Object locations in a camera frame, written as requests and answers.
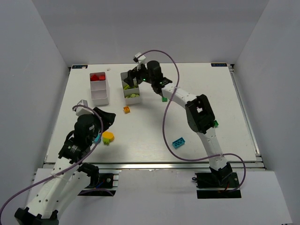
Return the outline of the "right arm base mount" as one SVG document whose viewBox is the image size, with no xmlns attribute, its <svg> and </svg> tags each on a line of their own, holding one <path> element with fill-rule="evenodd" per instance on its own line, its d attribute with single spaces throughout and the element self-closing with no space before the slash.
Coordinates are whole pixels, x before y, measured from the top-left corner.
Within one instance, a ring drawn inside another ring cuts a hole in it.
<svg viewBox="0 0 300 225">
<path fill-rule="evenodd" d="M 240 199 L 239 179 L 233 172 L 222 183 L 210 172 L 198 172 L 192 177 L 198 199 Z"/>
</svg>

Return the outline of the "pale green lego piece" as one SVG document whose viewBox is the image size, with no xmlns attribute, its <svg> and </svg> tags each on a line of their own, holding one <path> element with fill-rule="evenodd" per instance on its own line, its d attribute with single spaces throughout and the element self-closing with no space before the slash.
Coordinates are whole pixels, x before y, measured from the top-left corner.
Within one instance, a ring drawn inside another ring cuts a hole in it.
<svg viewBox="0 0 300 225">
<path fill-rule="evenodd" d="M 137 97 L 139 97 L 140 95 L 139 94 L 131 94 L 129 97 L 130 98 L 137 98 Z"/>
</svg>

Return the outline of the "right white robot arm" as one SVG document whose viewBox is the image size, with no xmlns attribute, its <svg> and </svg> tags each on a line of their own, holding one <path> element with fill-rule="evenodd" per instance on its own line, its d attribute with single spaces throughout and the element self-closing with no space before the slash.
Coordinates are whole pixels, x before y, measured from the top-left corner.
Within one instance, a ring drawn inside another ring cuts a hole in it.
<svg viewBox="0 0 300 225">
<path fill-rule="evenodd" d="M 121 79 L 130 87 L 142 82 L 149 83 L 155 93 L 183 107 L 189 127 L 202 141 L 215 181 L 219 185 L 227 182 L 233 171 L 218 142 L 214 126 L 215 115 L 206 95 L 196 96 L 175 86 L 163 76 L 161 66 L 155 60 L 121 73 Z"/>
</svg>

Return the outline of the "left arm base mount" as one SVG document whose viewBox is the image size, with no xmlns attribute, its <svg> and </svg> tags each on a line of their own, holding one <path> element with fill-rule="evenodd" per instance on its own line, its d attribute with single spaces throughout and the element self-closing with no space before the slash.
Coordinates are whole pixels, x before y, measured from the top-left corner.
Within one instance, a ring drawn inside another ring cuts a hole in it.
<svg viewBox="0 0 300 225">
<path fill-rule="evenodd" d="M 86 173 L 90 181 L 89 185 L 78 194 L 79 196 L 113 197 L 115 195 L 114 188 L 117 185 L 114 184 L 116 181 L 114 173 L 100 172 L 97 166 L 89 163 L 82 164 L 78 171 Z"/>
</svg>

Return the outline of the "red 2x3 lego brick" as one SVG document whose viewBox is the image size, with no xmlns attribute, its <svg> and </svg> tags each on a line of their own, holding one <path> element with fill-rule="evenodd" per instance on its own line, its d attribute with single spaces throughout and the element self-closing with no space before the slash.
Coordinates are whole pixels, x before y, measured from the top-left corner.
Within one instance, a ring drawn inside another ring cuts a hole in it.
<svg viewBox="0 0 300 225">
<path fill-rule="evenodd" d="M 90 80 L 91 80 L 92 82 L 98 81 L 98 80 L 99 80 L 99 77 L 98 77 L 96 74 L 93 74 L 93 75 L 90 77 Z"/>
</svg>

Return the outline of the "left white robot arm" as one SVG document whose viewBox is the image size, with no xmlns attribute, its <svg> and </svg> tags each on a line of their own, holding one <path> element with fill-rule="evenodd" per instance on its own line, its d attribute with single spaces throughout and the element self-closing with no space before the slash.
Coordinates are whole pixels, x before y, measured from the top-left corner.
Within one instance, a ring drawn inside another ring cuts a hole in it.
<svg viewBox="0 0 300 225">
<path fill-rule="evenodd" d="M 59 224 L 60 216 L 76 196 L 100 182 L 99 168 L 84 160 L 97 147 L 116 115 L 83 105 L 76 105 L 73 110 L 81 114 L 66 136 L 50 177 L 42 181 L 31 202 L 15 212 L 15 219 L 21 225 Z"/>
</svg>

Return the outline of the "lime 2x3 lego brick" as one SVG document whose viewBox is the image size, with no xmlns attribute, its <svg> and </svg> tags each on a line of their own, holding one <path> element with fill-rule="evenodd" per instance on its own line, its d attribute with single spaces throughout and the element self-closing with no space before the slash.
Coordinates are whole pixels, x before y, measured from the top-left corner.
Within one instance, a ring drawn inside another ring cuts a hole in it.
<svg viewBox="0 0 300 225">
<path fill-rule="evenodd" d="M 123 89 L 124 90 L 130 90 L 130 89 L 135 89 L 135 88 L 138 88 L 139 86 L 138 85 L 135 85 L 133 87 L 129 86 L 129 85 L 126 85 Z"/>
</svg>

